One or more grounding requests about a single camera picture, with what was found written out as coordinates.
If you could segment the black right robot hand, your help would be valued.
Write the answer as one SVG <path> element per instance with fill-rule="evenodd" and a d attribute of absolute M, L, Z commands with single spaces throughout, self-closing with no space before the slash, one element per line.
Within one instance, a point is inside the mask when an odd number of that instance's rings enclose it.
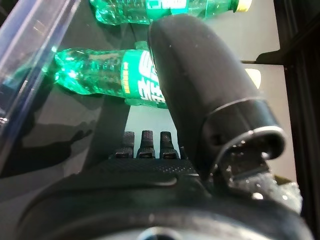
<path fill-rule="evenodd" d="M 44 189 L 18 240 L 311 240 L 296 183 L 267 162 L 286 135 L 225 43 L 200 19 L 154 21 L 148 46 L 186 158 L 108 159 Z"/>

